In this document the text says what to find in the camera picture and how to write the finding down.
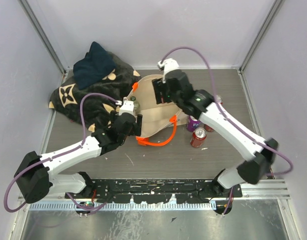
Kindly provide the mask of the beige canvas tote bag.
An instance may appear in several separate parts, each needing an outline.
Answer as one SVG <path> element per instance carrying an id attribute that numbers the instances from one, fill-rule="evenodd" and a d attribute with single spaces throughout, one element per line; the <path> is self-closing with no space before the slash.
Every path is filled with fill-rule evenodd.
<path id="1" fill-rule="evenodd" d="M 130 93 L 124 100 L 132 97 L 139 103 L 139 114 L 142 115 L 141 134 L 136 137 L 141 146 L 162 147 L 167 145 L 175 136 L 177 128 L 187 123 L 188 116 L 173 102 L 156 103 L 153 80 L 161 79 L 161 74 L 147 75 L 134 83 Z M 150 142 L 150 137 L 161 130 L 172 127 L 171 135 L 161 142 Z"/>

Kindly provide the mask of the purple soda can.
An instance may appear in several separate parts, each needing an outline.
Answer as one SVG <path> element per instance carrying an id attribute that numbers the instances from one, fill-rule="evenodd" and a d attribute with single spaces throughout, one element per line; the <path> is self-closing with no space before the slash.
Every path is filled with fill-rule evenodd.
<path id="1" fill-rule="evenodd" d="M 189 132 L 193 132 L 199 127 L 200 123 L 201 122 L 198 119 L 195 119 L 193 116 L 189 115 L 186 123 L 186 129 Z"/>

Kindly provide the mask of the red soda can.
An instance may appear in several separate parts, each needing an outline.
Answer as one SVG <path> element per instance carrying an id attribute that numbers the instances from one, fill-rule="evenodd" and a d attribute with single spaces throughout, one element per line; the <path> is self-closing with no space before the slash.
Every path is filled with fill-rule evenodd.
<path id="1" fill-rule="evenodd" d="M 215 131 L 212 127 L 210 127 L 210 126 L 207 125 L 207 124 L 204 125 L 204 128 L 205 128 L 205 130 L 206 130 L 207 132 L 214 132 L 214 131 Z"/>
<path id="2" fill-rule="evenodd" d="M 207 132 L 204 128 L 196 128 L 191 136 L 190 144 L 194 148 L 199 148 L 205 141 L 207 137 Z"/>
<path id="3" fill-rule="evenodd" d="M 220 96 L 220 95 L 216 95 L 216 102 L 218 103 L 218 104 L 220 104 L 220 105 L 222 105 L 223 104 L 223 99 L 222 99 L 222 97 Z"/>

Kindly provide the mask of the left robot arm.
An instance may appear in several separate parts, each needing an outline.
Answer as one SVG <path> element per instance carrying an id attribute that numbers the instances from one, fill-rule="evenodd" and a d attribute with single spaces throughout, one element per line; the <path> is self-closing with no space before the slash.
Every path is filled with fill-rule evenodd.
<path id="1" fill-rule="evenodd" d="M 141 135 L 141 114 L 133 116 L 122 113 L 113 119 L 113 123 L 68 147 L 41 155 L 35 151 L 27 153 L 14 175 L 25 202 L 33 204 L 47 195 L 61 193 L 89 198 L 95 184 L 86 172 L 71 175 L 62 172 L 85 160 L 116 150 L 125 143 L 128 136 Z"/>

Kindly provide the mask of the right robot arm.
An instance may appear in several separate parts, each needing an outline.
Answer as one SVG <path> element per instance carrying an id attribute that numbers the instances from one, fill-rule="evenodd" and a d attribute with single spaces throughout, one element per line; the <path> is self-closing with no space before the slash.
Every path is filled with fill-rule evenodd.
<path id="1" fill-rule="evenodd" d="M 186 115 L 206 124 L 226 139 L 242 156 L 236 167 L 222 170 L 211 182 L 218 197 L 226 196 L 232 187 L 248 183 L 256 185 L 270 170 L 278 142 L 254 134 L 216 103 L 206 90 L 195 90 L 180 69 L 152 80 L 157 104 L 175 103 Z"/>

